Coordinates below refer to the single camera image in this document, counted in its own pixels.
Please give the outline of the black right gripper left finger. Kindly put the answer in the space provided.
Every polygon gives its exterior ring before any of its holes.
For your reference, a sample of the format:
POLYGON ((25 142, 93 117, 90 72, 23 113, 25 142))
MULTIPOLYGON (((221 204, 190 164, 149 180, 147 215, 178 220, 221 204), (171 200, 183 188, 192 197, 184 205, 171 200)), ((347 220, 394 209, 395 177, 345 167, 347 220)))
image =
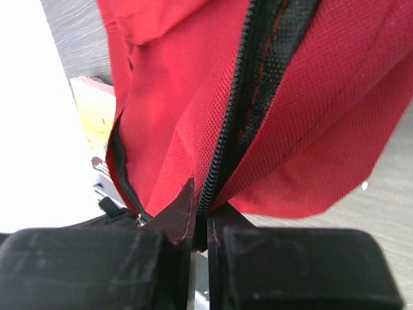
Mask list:
POLYGON ((194 181, 148 223, 24 229, 1 244, 2 309, 193 309, 194 181))

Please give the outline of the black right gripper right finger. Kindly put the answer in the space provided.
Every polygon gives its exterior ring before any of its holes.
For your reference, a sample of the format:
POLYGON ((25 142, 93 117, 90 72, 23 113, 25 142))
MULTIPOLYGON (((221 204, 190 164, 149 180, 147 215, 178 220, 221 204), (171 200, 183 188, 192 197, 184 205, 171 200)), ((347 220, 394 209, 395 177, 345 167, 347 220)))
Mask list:
POLYGON ((207 220, 211 309, 402 309, 378 243, 354 229, 256 227, 226 204, 207 220))

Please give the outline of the red student backpack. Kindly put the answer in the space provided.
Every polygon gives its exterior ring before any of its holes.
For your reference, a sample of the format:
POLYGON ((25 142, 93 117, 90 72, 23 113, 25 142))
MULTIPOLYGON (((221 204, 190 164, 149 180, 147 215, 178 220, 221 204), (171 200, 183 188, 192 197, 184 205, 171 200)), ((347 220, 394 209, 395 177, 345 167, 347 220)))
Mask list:
POLYGON ((188 179, 202 213, 325 212, 412 99, 411 1, 99 1, 116 95, 106 162, 150 220, 188 179))

